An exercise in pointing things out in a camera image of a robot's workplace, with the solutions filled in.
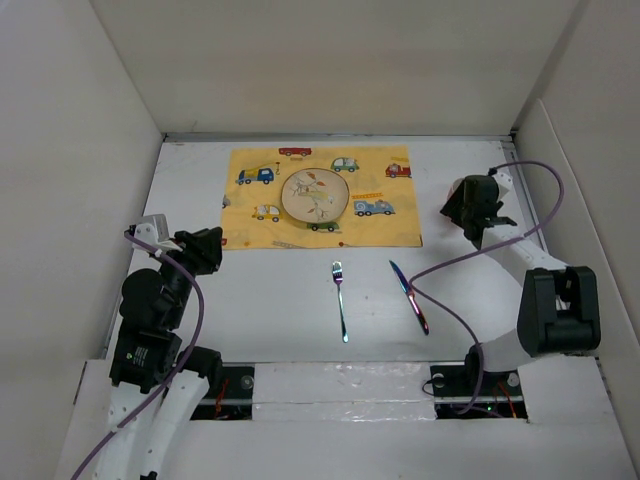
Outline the iridescent metal fork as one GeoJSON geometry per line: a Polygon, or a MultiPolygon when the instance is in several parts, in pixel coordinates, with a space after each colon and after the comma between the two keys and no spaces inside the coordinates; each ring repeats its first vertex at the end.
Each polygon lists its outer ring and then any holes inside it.
{"type": "Polygon", "coordinates": [[[349,334],[346,326],[345,316],[344,316],[344,302],[342,295],[342,282],[343,282],[343,268],[342,263],[340,261],[334,261],[332,264],[332,278],[333,282],[336,286],[338,305],[339,305],[339,315],[340,315],[340,323],[341,323],[341,332],[342,332],[342,341],[344,343],[349,342],[349,334]]]}

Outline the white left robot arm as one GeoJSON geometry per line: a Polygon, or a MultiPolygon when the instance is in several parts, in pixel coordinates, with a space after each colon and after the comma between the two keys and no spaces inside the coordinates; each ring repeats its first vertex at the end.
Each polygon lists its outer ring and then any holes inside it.
{"type": "Polygon", "coordinates": [[[196,279],[218,271],[222,229],[159,233],[150,223],[125,237],[160,264],[129,274],[121,288],[121,324],[112,357],[105,437],[89,454],[95,479],[157,479],[178,435],[204,397],[222,387],[220,352],[184,344],[176,330],[188,300],[204,294],[196,279]]]}

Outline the iridescent metal knife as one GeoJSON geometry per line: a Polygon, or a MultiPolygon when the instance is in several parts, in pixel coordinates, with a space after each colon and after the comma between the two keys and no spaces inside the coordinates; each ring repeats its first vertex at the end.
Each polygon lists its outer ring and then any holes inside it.
{"type": "Polygon", "coordinates": [[[400,267],[392,260],[389,261],[389,264],[394,274],[396,275],[396,278],[398,279],[398,282],[403,290],[403,293],[407,298],[407,301],[409,302],[411,309],[414,313],[414,316],[418,320],[418,323],[420,324],[420,327],[424,335],[428,336],[430,334],[430,328],[423,311],[421,310],[421,308],[419,307],[416,301],[415,292],[413,288],[411,287],[404,273],[401,271],[400,267]]]}

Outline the pink cup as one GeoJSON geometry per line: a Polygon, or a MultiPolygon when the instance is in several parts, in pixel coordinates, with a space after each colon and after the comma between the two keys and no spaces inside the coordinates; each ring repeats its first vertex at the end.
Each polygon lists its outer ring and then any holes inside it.
{"type": "Polygon", "coordinates": [[[456,190],[458,189],[462,181],[463,181],[463,178],[458,178],[452,183],[447,194],[447,199],[451,198],[451,196],[456,192],[456,190]]]}

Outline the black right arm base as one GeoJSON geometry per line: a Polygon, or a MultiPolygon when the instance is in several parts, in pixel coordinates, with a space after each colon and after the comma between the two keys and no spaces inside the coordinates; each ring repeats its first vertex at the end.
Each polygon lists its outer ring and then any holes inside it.
{"type": "Polygon", "coordinates": [[[422,392],[438,420],[528,419],[519,372],[485,372],[472,346],[462,363],[435,363],[422,392]]]}

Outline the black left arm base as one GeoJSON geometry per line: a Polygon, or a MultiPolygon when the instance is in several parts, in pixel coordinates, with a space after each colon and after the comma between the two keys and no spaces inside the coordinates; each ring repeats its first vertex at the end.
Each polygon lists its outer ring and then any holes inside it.
{"type": "Polygon", "coordinates": [[[191,421],[251,420],[254,386],[253,364],[226,364],[220,385],[200,401],[191,421]]]}

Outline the beige bird pattern plate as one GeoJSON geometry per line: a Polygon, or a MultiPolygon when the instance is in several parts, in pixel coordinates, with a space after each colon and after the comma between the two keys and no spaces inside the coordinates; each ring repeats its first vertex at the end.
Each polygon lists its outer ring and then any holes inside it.
{"type": "Polygon", "coordinates": [[[292,173],[281,191],[284,211],[304,223],[337,220],[350,200],[347,181],[332,170],[305,168],[292,173]]]}

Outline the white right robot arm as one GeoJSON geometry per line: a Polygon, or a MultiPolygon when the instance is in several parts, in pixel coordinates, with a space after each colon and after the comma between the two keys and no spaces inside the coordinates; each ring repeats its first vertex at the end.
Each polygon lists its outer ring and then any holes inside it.
{"type": "Polygon", "coordinates": [[[494,387],[498,373],[540,357],[594,351],[601,342],[595,272],[546,253],[514,220],[499,214],[511,185],[506,174],[467,176],[453,184],[440,210],[478,253],[499,263],[522,287],[515,327],[466,355],[462,381],[476,394],[494,387]]]}

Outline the yellow vehicle print cloth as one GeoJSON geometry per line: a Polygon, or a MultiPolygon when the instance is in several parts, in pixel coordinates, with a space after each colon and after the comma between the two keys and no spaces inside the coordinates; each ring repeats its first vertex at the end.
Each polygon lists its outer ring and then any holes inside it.
{"type": "Polygon", "coordinates": [[[221,223],[228,250],[422,244],[409,151],[398,145],[235,149],[221,223]],[[337,220],[304,223],[284,211],[284,181],[305,168],[332,170],[347,181],[350,200],[337,220]]]}

